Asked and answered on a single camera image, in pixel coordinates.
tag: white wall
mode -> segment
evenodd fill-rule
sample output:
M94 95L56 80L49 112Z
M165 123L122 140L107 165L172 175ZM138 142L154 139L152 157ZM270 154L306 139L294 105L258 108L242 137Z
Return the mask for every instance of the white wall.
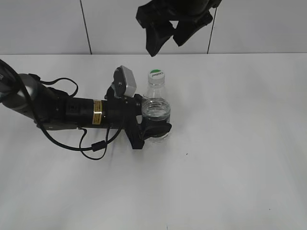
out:
M146 32L135 19L139 6L149 0L83 0L85 20L94 54L146 54ZM183 46L171 38L160 54L207 53L211 25Z
M82 0L93 54L147 54L137 8L149 0ZM307 52L306 0L223 0L210 53ZM206 53L212 24L161 54ZM89 54L80 0L1 0L0 54Z
M1 0L0 54L89 54L78 0Z
M223 0L210 53L305 53L306 10L306 0Z

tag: black cylinder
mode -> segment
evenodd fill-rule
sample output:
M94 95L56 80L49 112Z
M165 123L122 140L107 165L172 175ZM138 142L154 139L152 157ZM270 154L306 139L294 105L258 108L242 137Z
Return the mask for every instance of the black cylinder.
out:
M88 128L119 128L123 119L122 101L111 102L69 98L66 101L65 122Z

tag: tile grout line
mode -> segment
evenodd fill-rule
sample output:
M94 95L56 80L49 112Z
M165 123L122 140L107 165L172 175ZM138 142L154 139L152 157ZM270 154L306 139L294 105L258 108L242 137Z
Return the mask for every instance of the tile grout line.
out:
M91 43L90 43L90 38L89 38L88 32L87 32L87 26L86 26L86 22L85 22L85 15L84 15L84 10L83 10L82 0L80 0L80 6L81 6L81 11L82 11L82 16L83 16L83 22L84 22L84 27L85 27L88 47L90 49L90 54L93 54L92 53L92 48L91 48Z
M211 45L211 39L212 39L212 34L213 34L213 29L214 29L214 24L215 24L215 17L216 17L217 8L215 9L215 12L214 12L214 18L213 18L213 23L212 23L212 29L211 29L211 34L210 34L207 54L209 54L209 50L210 50L210 45Z

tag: water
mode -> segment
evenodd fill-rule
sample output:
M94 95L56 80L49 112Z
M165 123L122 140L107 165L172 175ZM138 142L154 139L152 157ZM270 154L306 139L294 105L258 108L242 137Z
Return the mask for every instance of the water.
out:
M166 121L170 122L171 106L169 103L161 98L147 99L142 103L142 116L145 119L152 121ZM163 136L156 136L149 138L153 143L164 141L168 133Z

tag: robotic arm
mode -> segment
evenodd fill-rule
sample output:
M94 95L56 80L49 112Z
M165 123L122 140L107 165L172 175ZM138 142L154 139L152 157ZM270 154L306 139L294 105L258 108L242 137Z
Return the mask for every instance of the robotic arm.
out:
M143 97L134 94L136 83L133 73L121 66L114 73L114 80L107 90L105 100L75 98L45 85L52 82L41 81L35 74L17 74L8 64L0 60L0 103L34 120L37 127L54 144L73 151L98 151L106 149L122 129L125 130L133 149L142 149L149 137L166 134L171 125L167 121L152 121L143 117L138 124L136 116L142 115ZM66 146L53 139L47 130L84 128L106 128L118 131L111 139L94 143L89 148Z
M146 49L153 57L164 43L173 36L182 46L197 31L211 23L209 10L219 6L222 0L152 0L140 6L136 19L146 29ZM173 28L170 21L179 21Z

